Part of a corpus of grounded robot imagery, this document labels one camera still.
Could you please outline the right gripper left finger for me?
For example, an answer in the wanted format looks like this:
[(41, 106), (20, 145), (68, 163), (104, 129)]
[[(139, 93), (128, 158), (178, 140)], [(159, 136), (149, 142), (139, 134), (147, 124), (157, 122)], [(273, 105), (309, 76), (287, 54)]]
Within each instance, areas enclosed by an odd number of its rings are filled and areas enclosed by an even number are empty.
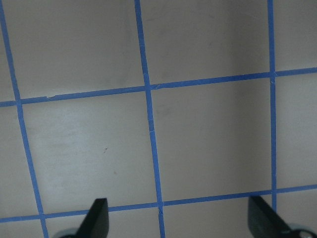
[(76, 238), (106, 238), (109, 232), (108, 204), (106, 198), (95, 199), (85, 219), (77, 230)]

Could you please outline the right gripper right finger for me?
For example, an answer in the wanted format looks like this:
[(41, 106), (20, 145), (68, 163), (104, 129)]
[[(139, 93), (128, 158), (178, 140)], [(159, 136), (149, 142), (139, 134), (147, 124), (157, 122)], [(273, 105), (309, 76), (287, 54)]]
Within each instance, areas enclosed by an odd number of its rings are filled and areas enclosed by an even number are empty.
[(290, 227), (261, 196), (248, 199), (248, 228), (254, 238), (286, 238)]

